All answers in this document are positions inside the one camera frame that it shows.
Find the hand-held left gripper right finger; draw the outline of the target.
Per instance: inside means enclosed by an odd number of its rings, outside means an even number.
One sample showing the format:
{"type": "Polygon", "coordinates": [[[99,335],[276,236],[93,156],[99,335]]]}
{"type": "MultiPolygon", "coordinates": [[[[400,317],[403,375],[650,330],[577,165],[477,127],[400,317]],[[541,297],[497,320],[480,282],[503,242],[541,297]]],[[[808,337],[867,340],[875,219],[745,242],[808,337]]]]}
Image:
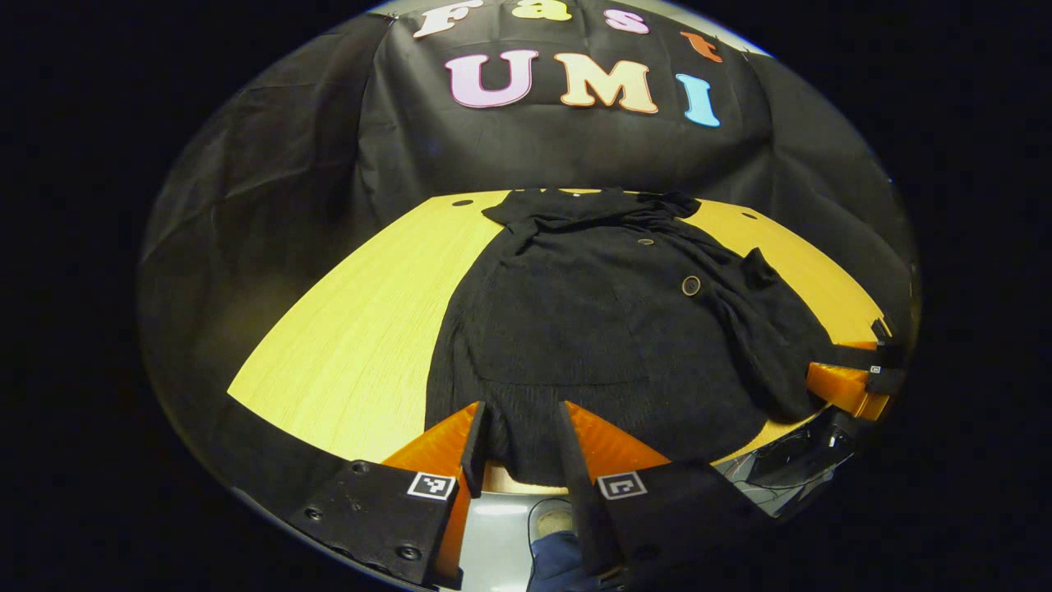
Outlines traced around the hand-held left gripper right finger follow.
{"type": "Polygon", "coordinates": [[[775,525],[708,462],[668,460],[574,402],[560,408],[559,451],[596,581],[702,577],[711,555],[775,525]]]}

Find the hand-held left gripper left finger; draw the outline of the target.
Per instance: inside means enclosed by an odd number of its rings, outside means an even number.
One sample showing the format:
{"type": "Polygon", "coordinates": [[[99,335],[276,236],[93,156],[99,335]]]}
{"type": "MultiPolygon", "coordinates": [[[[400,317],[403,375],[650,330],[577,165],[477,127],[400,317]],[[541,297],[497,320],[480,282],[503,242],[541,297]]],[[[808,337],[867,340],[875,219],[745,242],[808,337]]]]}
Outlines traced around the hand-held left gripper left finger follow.
{"type": "Polygon", "coordinates": [[[287,522],[383,576],[458,589],[468,507],[485,473],[487,414],[483,402],[473,402],[385,461],[346,462],[287,522]]]}

